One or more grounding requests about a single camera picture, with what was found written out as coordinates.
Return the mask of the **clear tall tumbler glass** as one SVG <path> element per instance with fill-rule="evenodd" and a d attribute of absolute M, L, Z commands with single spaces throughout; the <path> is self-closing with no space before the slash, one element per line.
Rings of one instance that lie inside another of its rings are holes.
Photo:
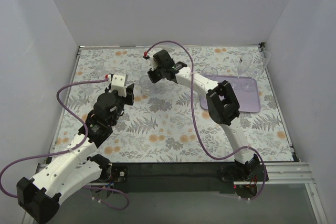
<path fill-rule="evenodd" d="M 153 91 L 153 83 L 148 76 L 142 76 L 139 80 L 139 85 L 141 87 L 142 94 L 150 95 Z"/>

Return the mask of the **clear faceted tumbler glass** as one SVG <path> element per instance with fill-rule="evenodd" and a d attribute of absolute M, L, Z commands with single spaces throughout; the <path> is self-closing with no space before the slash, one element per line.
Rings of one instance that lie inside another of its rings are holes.
<path fill-rule="evenodd" d="M 217 76 L 218 75 L 218 71 L 216 68 L 214 67 L 205 67 L 203 70 L 202 70 L 202 75 L 203 76 Z"/>

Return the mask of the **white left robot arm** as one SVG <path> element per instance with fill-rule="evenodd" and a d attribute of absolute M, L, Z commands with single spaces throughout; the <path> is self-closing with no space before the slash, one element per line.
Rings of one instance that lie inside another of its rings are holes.
<path fill-rule="evenodd" d="M 38 223 L 50 221 L 60 205 L 81 187 L 94 180 L 106 181 L 111 162 L 100 154 L 92 156 L 112 134 L 124 114 L 125 105 L 134 103 L 134 84 L 109 86 L 96 103 L 73 140 L 39 173 L 23 177 L 16 184 L 18 204 Z"/>

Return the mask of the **clear wine glass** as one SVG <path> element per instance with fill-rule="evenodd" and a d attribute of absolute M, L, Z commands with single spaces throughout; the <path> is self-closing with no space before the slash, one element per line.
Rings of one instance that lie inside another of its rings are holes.
<path fill-rule="evenodd" d="M 260 55 L 256 58 L 255 67 L 253 74 L 257 77 L 260 77 L 265 71 L 268 62 L 270 60 L 271 54 L 267 51 L 262 51 Z"/>

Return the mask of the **clear champagne flute glass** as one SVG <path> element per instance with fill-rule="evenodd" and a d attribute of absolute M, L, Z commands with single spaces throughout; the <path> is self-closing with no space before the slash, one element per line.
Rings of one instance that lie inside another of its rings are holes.
<path fill-rule="evenodd" d="M 254 80 L 252 77 L 247 77 L 240 82 L 239 78 L 247 72 L 251 63 L 253 61 L 253 56 L 251 54 L 243 54 L 237 64 L 237 77 L 232 82 L 233 89 L 242 88 L 246 92 L 252 92 L 254 90 Z"/>

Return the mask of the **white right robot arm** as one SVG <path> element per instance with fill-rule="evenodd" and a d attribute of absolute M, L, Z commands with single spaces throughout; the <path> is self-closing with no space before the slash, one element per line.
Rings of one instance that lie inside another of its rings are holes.
<path fill-rule="evenodd" d="M 243 178 L 256 175 L 259 167 L 263 168 L 263 180 L 266 180 L 266 166 L 258 151 L 249 145 L 240 123 L 239 102 L 229 82 L 215 82 L 194 72 L 193 66 L 183 62 L 174 62 L 166 50 L 154 54 L 146 51 L 143 58 L 150 61 L 148 76 L 152 83 L 162 79 L 191 89 L 191 113 L 194 129 L 201 148 L 210 158 L 222 161 L 233 156 L 238 173 Z M 225 132 L 233 152 L 224 157 L 215 157 L 207 151 L 197 129 L 194 112 L 194 92 L 207 101 L 211 119 Z"/>

